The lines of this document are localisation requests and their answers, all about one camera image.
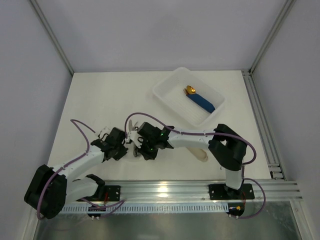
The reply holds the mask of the silver knife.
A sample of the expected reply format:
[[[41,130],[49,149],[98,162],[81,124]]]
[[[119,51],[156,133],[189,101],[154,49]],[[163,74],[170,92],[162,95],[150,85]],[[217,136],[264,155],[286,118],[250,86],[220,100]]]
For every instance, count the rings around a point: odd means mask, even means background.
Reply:
[[[128,121],[128,131],[131,132],[133,130],[133,123],[132,123],[132,120],[130,119]]]

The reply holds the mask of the oval wooden cutlery tray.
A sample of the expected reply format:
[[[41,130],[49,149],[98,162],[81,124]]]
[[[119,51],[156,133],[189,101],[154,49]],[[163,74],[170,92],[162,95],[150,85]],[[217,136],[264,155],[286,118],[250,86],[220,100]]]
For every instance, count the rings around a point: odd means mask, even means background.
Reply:
[[[187,149],[200,162],[205,163],[208,161],[208,155],[203,149],[195,147],[188,147]]]

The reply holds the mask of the white paper napkin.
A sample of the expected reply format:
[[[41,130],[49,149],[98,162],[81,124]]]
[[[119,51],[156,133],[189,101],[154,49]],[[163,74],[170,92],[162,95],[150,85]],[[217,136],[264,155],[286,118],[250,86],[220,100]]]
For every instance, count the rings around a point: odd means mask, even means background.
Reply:
[[[124,140],[124,146],[127,148],[127,153],[123,157],[123,160],[128,163],[140,163],[145,161],[141,153],[138,152],[139,148],[136,144],[130,139],[126,138]]]

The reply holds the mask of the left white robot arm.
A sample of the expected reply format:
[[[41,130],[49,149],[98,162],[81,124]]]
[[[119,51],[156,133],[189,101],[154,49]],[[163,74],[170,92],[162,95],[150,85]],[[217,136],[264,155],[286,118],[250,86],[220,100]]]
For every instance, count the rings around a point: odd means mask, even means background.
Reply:
[[[85,152],[75,159],[54,167],[41,165],[26,190],[24,201],[46,219],[54,218],[66,204],[74,201],[87,202],[98,211],[107,209],[106,205],[95,204],[99,201],[112,202],[116,206],[121,193],[119,185],[106,185],[94,174],[79,177],[105,161],[118,161],[124,157],[128,151],[124,140],[125,132],[114,127],[105,139],[87,141]]]

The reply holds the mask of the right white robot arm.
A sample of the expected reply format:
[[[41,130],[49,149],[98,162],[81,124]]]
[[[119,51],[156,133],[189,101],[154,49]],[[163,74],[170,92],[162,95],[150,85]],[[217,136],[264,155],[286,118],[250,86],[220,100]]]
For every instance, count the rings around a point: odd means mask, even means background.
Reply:
[[[231,199],[243,195],[243,159],[249,143],[225,124],[213,130],[190,131],[173,126],[163,129],[144,122],[134,137],[137,152],[147,160],[155,160],[158,150],[194,148],[208,150],[225,169],[224,190]]]

